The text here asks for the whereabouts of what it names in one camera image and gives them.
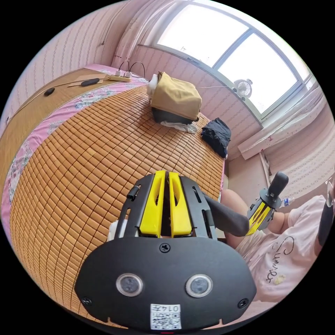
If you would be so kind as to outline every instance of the wall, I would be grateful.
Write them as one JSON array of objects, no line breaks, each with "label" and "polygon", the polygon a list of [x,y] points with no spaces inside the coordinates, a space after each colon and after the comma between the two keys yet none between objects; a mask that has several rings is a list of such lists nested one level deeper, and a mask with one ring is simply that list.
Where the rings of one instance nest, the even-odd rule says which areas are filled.
[{"label": "wall", "polygon": [[7,118],[45,84],[88,64],[110,66],[127,25],[147,1],[128,0],[101,8],[74,22],[46,44],[24,70],[8,98],[0,121],[0,137]]},{"label": "wall", "polygon": [[[167,52],[146,46],[138,46],[131,57],[131,64],[142,62],[146,69],[146,78],[164,71],[169,76],[188,81],[196,87],[222,86],[207,72],[197,66]],[[136,64],[132,72],[143,76],[141,64]],[[220,117],[231,129],[231,142],[228,146],[228,160],[240,155],[237,146],[258,132],[261,127],[248,108],[228,88],[199,88],[202,97],[201,112],[209,119]]]},{"label": "wall", "polygon": [[327,185],[325,183],[322,183],[319,187],[317,187],[313,191],[310,191],[307,194],[299,197],[297,200],[292,202],[289,206],[280,208],[278,212],[289,213],[292,209],[300,207],[305,202],[312,199],[314,196],[323,195],[324,197],[326,197],[326,194],[327,194]]},{"label": "wall", "polygon": [[265,150],[274,176],[277,171],[289,177],[284,197],[308,200],[334,173],[335,121],[328,104],[306,128]]},{"label": "wall", "polygon": [[247,160],[242,156],[229,162],[229,189],[235,191],[250,206],[267,187],[263,164],[259,155]]}]

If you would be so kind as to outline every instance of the qr code sticker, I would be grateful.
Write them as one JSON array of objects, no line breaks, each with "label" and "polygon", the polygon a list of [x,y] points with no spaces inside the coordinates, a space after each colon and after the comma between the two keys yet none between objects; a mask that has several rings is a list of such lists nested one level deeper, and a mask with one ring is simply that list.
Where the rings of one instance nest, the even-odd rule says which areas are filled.
[{"label": "qr code sticker", "polygon": [[181,329],[180,305],[150,305],[152,330]]}]

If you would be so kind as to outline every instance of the white fan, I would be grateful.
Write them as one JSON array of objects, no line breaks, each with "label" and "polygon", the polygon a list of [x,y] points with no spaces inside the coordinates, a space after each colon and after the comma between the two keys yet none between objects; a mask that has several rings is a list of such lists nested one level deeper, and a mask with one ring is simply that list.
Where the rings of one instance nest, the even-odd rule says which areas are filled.
[{"label": "white fan", "polygon": [[244,80],[244,79],[239,79],[234,81],[235,87],[233,88],[233,91],[237,93],[239,97],[243,101],[245,101],[245,98],[249,98],[252,93],[252,81],[250,79]]}]

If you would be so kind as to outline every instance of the plastic bottle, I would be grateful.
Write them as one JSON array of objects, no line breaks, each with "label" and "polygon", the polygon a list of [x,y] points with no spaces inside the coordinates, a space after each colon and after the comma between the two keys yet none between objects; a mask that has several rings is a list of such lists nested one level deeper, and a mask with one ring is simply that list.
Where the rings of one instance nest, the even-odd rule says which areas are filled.
[{"label": "plastic bottle", "polygon": [[282,202],[280,207],[289,206],[294,200],[295,200],[295,198],[285,198],[285,199],[283,199],[283,202]]}]

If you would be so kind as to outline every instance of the pink bed sheet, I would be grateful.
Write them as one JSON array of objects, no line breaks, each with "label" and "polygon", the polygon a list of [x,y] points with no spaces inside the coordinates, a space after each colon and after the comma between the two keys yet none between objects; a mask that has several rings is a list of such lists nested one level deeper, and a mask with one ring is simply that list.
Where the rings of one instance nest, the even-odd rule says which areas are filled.
[{"label": "pink bed sheet", "polygon": [[[92,64],[86,66],[85,68],[96,70],[106,74],[115,74],[115,71],[117,70],[109,66],[98,65],[98,64]],[[72,101],[66,103],[62,107],[55,110],[28,135],[28,137],[26,138],[26,140],[24,141],[24,143],[22,144],[21,148],[18,150],[15,158],[12,161],[12,164],[7,173],[2,194],[1,221],[5,234],[10,244],[12,244],[12,239],[10,236],[10,229],[9,229],[9,216],[12,201],[22,171],[26,166],[26,164],[28,163],[31,156],[33,155],[33,153],[35,152],[35,150],[63,122],[65,122],[70,117],[72,117],[82,109],[86,108],[87,106],[90,106],[91,104],[104,98],[107,98],[109,96],[119,94],[121,92],[130,90],[135,87],[146,85],[147,83],[148,81],[144,78],[133,77],[131,83],[112,84],[85,93],[80,97],[73,99]],[[220,190],[223,187],[223,176],[224,173],[222,169],[222,180]]]}]

